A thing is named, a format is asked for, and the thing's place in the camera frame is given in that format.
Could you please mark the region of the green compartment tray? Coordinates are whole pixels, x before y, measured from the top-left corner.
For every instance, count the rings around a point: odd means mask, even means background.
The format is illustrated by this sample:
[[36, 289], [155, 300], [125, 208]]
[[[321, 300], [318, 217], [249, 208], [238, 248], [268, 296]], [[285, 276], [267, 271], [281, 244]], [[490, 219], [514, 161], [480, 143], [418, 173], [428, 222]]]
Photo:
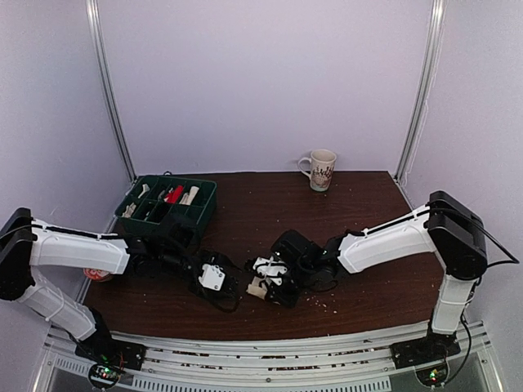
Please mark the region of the green compartment tray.
[[[178, 185], [184, 186], [183, 193], [188, 192], [192, 185], [200, 188], [190, 206], [163, 201], [167, 192]], [[173, 176], [169, 172], [140, 176], [114, 213], [114, 231], [118, 234], [149, 234], [158, 228], [165, 216], [183, 216], [196, 224], [202, 239], [216, 206], [217, 183], [212, 180]]]

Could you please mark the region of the cream boxer underwear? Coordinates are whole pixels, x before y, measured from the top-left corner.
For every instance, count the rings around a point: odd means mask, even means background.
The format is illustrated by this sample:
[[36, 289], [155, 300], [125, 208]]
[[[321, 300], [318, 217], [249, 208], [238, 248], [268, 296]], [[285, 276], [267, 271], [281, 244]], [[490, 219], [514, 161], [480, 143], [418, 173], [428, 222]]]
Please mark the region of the cream boxer underwear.
[[177, 202], [179, 205], [190, 206], [199, 194], [200, 188], [192, 185], [188, 192], [183, 193], [180, 200]]

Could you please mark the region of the cream underwear navy trim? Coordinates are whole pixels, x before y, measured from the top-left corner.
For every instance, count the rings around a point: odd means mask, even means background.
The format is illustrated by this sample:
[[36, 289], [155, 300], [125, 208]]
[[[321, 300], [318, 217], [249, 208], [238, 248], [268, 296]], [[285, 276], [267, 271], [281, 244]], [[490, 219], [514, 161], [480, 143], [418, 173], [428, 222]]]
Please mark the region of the cream underwear navy trim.
[[265, 300], [268, 293], [268, 283], [269, 281], [266, 278], [254, 276], [252, 282], [248, 284], [246, 292], [251, 296]]

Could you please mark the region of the white patterned ceramic mug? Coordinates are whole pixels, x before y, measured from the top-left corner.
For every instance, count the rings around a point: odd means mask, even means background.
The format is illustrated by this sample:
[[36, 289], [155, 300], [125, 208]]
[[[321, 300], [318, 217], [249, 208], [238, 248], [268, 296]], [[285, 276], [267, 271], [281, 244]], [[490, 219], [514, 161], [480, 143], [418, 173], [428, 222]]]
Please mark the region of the white patterned ceramic mug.
[[331, 184], [336, 160], [337, 155], [333, 151], [316, 149], [311, 151], [309, 157], [297, 161], [297, 169], [308, 177], [311, 189], [325, 192]]

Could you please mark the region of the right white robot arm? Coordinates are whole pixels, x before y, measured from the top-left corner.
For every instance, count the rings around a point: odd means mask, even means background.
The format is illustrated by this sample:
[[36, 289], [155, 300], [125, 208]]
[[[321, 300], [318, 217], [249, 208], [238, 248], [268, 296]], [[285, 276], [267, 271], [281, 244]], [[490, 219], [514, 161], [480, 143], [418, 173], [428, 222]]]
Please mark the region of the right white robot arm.
[[426, 360], [438, 359], [449, 347], [472, 291], [487, 269], [487, 242], [519, 264], [485, 227], [482, 219], [445, 191], [406, 215], [360, 231], [347, 230], [320, 246], [296, 230], [282, 233], [270, 249], [268, 266], [261, 268], [266, 300], [292, 308], [302, 291], [324, 274], [334, 280], [339, 270], [358, 274], [371, 267], [423, 253], [438, 255], [445, 266], [432, 312], [430, 334], [419, 342]]

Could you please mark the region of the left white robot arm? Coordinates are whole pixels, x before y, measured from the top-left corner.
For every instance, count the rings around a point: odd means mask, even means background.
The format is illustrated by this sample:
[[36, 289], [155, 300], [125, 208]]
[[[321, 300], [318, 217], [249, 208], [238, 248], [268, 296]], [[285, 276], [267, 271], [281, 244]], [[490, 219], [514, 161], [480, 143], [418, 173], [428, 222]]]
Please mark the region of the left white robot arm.
[[24, 302], [48, 322], [65, 329], [101, 363], [117, 356], [117, 344], [101, 315], [65, 295], [38, 271], [41, 266], [175, 271], [202, 289], [209, 265], [177, 240], [158, 234], [96, 234], [49, 225], [17, 209], [1, 229], [1, 298]]

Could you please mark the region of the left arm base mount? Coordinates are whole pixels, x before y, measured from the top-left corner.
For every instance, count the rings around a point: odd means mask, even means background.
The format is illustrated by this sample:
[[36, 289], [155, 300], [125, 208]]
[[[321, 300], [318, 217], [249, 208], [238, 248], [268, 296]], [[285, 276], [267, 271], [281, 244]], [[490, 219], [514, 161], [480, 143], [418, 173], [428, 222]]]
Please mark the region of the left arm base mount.
[[113, 368], [139, 371], [145, 359], [146, 347], [142, 344], [116, 340], [109, 347], [92, 348], [80, 342], [76, 345], [74, 353], [79, 357], [110, 365]]

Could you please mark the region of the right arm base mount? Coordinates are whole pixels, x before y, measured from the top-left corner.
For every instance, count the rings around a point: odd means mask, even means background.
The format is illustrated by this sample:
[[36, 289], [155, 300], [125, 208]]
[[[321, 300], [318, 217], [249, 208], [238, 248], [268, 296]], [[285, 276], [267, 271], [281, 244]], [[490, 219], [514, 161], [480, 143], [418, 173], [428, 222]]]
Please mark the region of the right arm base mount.
[[459, 354], [459, 343], [452, 337], [423, 337], [390, 346], [396, 369], [416, 367]]

